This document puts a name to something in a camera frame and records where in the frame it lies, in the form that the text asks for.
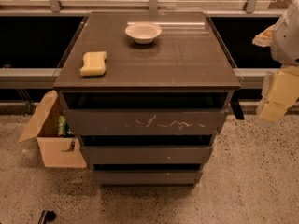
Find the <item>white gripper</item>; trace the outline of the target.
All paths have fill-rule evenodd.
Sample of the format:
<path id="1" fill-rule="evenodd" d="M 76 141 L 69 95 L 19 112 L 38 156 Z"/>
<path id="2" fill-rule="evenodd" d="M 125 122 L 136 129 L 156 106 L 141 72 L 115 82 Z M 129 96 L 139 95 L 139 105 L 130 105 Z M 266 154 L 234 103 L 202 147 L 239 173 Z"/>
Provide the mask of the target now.
<path id="1" fill-rule="evenodd" d="M 299 65 L 299 0 L 294 0 L 280 16 L 252 43 L 270 47 L 272 59 L 288 65 Z M 263 80 L 262 100 L 257 108 L 259 120 L 267 123 L 279 121 L 299 99 L 299 68 L 282 67 L 276 73 L 267 73 Z"/>

